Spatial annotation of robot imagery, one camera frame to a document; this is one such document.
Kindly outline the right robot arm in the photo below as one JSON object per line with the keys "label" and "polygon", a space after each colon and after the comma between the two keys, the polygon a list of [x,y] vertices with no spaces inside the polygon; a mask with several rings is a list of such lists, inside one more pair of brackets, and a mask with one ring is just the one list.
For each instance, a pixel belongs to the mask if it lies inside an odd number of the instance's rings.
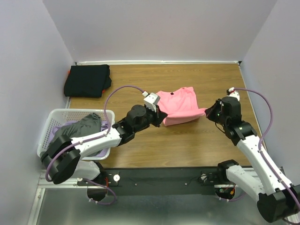
{"label": "right robot arm", "polygon": [[247,174],[234,160],[219,163],[218,182],[238,185],[256,203],[261,216],[269,223],[299,213],[300,187],[280,171],[264,147],[259,147],[259,136],[252,125],[242,119],[238,97],[227,96],[216,100],[206,111],[206,117],[222,126],[225,136],[247,157],[258,179]]}

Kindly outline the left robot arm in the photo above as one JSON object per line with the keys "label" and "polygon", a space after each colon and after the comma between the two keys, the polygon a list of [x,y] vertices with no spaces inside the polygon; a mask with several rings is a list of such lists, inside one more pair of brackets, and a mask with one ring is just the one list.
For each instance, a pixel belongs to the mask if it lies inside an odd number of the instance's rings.
{"label": "left robot arm", "polygon": [[126,144],[134,139],[137,132],[150,125],[159,127],[166,117],[167,113],[159,107],[151,110],[145,105],[134,105],[125,118],[107,130],[76,138],[61,135],[41,156],[41,162],[46,168],[45,179],[61,184],[70,178],[82,178],[93,185],[101,184],[104,174],[100,165],[84,161],[83,158],[106,148]]}

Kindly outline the pink t shirt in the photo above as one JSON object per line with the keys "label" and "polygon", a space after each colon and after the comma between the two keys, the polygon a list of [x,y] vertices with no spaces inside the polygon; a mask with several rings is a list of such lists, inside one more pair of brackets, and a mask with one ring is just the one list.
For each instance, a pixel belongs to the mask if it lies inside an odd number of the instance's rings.
{"label": "pink t shirt", "polygon": [[193,87],[182,87],[173,92],[159,91],[158,106],[167,113],[163,120],[165,126],[172,126],[196,120],[205,116],[206,108],[200,108]]}

